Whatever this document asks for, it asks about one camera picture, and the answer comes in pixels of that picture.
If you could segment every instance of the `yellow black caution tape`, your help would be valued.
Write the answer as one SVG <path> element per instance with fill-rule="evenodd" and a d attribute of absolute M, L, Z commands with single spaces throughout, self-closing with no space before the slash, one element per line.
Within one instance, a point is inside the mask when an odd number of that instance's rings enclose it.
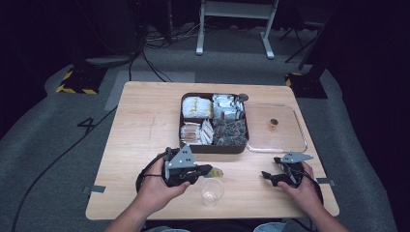
<path fill-rule="evenodd" d="M 81 72 L 75 72 L 71 68 L 64 76 L 56 92 L 71 94 L 98 94 L 103 81 L 105 71 L 97 72 L 97 76 L 81 76 Z"/>

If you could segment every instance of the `black cable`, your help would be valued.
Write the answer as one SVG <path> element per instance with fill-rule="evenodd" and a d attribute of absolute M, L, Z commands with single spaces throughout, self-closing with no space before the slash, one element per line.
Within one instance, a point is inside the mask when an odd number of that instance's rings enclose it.
<path fill-rule="evenodd" d="M 108 115 L 110 115 L 112 112 L 114 112 L 117 109 L 118 106 L 115 106 L 113 109 L 111 109 L 94 127 L 88 130 L 83 136 L 81 136 L 69 149 L 67 149 L 63 154 L 61 154 L 57 159 L 55 159 L 51 164 L 48 165 L 48 167 L 40 173 L 40 175 L 32 182 L 30 187 L 25 191 L 23 198 L 20 200 L 20 203 L 18 204 L 17 212 L 15 213 L 15 219 L 13 220 L 13 227 L 12 227 L 12 232 L 15 232 L 15 227 L 17 225 L 18 221 L 18 215 L 20 214 L 20 211 L 22 209 L 22 206 L 24 204 L 25 199 L 27 198 L 28 194 L 30 193 L 31 189 L 34 187 L 34 185 L 42 178 L 42 176 L 64 155 L 66 155 L 72 148 L 74 148 L 78 143 L 80 143 L 91 131 L 93 131 Z"/>
<path fill-rule="evenodd" d="M 298 223 L 300 226 L 302 226 L 304 229 L 306 229 L 306 231 L 309 231 L 309 232 L 314 232 L 314 230 L 312 230 L 312 229 L 310 229 L 310 228 L 308 228 L 307 226 L 305 226 L 301 221 L 299 221 L 299 220 L 297 220 L 297 219 L 295 219 L 295 218 L 292 218 L 296 223 Z"/>
<path fill-rule="evenodd" d="M 159 74 L 158 74 L 158 70 L 154 67 L 154 65 L 147 59 L 147 56 L 145 55 L 144 49 L 141 50 L 142 53 L 142 58 L 145 60 L 145 62 L 148 64 L 148 66 L 151 68 L 151 70 L 157 75 L 157 77 L 162 80 L 163 82 L 167 82 L 166 80 L 164 80 Z M 166 76 L 166 78 L 168 78 L 168 80 L 170 82 L 172 82 L 172 80 L 169 78 L 169 76 L 167 76 L 165 73 L 161 72 L 163 75 Z"/>

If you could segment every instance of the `wooden table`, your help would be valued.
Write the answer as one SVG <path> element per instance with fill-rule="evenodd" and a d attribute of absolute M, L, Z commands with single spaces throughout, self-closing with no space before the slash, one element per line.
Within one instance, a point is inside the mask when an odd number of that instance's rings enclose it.
<path fill-rule="evenodd" d="M 325 172 L 308 133 L 292 90 L 286 86 L 231 85 L 198 83 L 128 82 L 115 115 L 86 216 L 89 219 L 114 219 L 135 198 L 135 180 L 140 171 L 166 147 L 179 145 L 181 98 L 189 92 L 249 95 L 249 103 L 285 103 L 292 106 L 306 137 L 305 154 L 314 159 L 315 178 Z M 223 170 L 225 192 L 216 207 L 202 206 L 199 182 L 173 199 L 151 219 L 194 218 L 296 218 L 305 215 L 281 188 L 263 179 L 261 171 L 279 174 L 274 157 L 284 154 L 253 153 L 246 149 L 237 155 L 194 154 L 198 164 L 211 164 Z M 338 205 L 329 184 L 321 185 L 325 207 L 338 215 Z"/>

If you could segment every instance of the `black tray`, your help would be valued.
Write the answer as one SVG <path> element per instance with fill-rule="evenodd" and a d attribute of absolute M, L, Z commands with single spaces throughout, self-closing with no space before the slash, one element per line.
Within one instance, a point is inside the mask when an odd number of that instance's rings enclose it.
<path fill-rule="evenodd" d="M 184 125 L 184 122 L 191 122 L 191 123 L 198 123 L 202 124 L 205 119 L 199 119 L 199 118 L 184 118 L 184 115 L 182 113 L 182 104 L 185 98 L 187 97 L 200 97 L 202 99 L 208 99 L 212 101 L 212 96 L 214 94 L 226 94 L 226 93 L 186 93 L 182 99 L 181 99 L 181 109 L 180 109 L 180 124 L 179 124 L 179 131 L 178 131 L 178 137 L 179 137 L 179 143 L 180 147 L 186 146 L 186 143 L 184 143 L 181 140 L 181 127 Z M 248 131 L 248 124 L 247 124 L 247 114 L 244 114 L 245 117 L 245 127 L 247 129 L 247 132 L 245 134 L 245 137 L 247 140 L 249 140 L 249 131 Z M 240 154 L 244 152 L 245 148 L 247 145 L 190 145 L 190 149 L 192 152 L 195 153 L 203 153 L 203 154 Z"/>

